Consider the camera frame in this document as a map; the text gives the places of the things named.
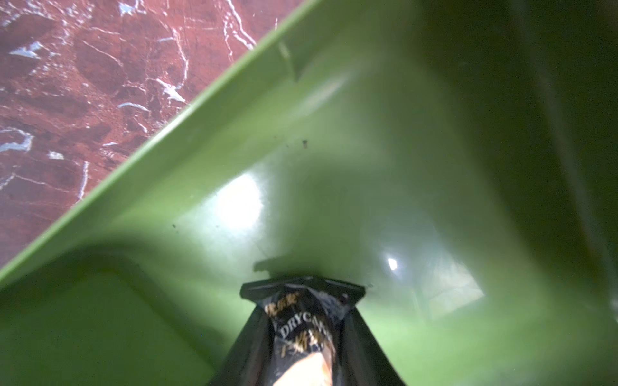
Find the green drawer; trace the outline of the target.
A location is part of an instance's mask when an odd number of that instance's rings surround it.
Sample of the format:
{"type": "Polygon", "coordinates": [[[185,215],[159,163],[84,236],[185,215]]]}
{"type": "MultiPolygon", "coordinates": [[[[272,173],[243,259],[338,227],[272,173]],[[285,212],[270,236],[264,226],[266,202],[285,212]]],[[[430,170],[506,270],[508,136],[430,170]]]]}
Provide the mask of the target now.
{"type": "Polygon", "coordinates": [[[4,385],[206,385],[243,284],[405,385],[617,382],[617,4],[310,1],[1,271],[4,385]]]}

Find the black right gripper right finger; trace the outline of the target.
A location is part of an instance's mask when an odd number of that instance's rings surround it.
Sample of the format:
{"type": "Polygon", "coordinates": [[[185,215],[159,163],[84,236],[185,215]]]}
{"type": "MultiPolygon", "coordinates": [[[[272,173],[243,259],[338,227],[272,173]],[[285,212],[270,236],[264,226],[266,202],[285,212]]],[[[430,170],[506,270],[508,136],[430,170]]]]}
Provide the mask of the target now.
{"type": "Polygon", "coordinates": [[[359,310],[352,310],[340,328],[335,385],[405,385],[359,310]]]}

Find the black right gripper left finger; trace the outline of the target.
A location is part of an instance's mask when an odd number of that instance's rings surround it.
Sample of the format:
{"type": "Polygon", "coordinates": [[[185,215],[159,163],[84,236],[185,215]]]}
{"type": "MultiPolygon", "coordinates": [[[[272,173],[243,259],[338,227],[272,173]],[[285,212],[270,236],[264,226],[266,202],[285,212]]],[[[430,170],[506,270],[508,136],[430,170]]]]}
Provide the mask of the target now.
{"type": "Polygon", "coordinates": [[[273,340],[269,317],[255,307],[208,385],[267,385],[273,340]]]}

